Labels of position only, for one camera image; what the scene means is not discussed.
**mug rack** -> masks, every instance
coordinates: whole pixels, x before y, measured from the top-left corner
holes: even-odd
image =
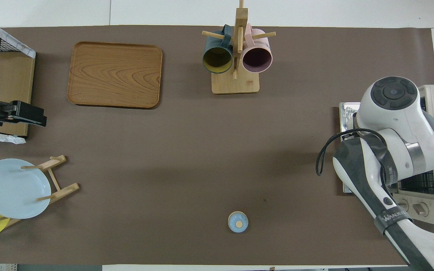
[[[243,3],[243,0],[239,0],[239,7],[235,12],[234,32],[231,39],[233,43],[233,64],[227,72],[211,74],[213,94],[255,93],[259,91],[259,74],[248,72],[242,64],[244,31],[248,22],[248,9],[243,7]],[[223,35],[209,31],[202,31],[202,35],[224,39]],[[270,38],[275,35],[276,32],[269,32],[252,36],[252,39]]]

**blue mug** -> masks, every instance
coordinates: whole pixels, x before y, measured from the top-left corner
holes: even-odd
[[[202,64],[209,72],[224,73],[232,66],[231,27],[226,24],[222,31],[214,33],[221,34],[224,39],[207,37]]]

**wooden shelf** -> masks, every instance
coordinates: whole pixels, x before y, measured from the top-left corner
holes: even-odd
[[[34,65],[35,59],[24,53],[0,53],[0,101],[19,100],[31,103]],[[28,125],[25,123],[4,123],[0,127],[0,132],[25,137],[28,135]]]

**wooden base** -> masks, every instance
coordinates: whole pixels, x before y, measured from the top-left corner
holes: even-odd
[[[244,69],[242,61],[237,69],[237,79],[234,79],[233,72],[234,69],[231,68],[227,72],[211,75],[213,94],[255,93],[259,91],[259,74]]]

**light blue plate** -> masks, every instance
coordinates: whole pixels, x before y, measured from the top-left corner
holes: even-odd
[[[229,228],[234,233],[242,233],[249,226],[249,220],[243,212],[235,211],[228,219]]]
[[[43,212],[50,199],[36,201],[51,195],[48,178],[37,169],[21,169],[33,164],[20,159],[0,160],[0,215],[7,218],[32,218]]]

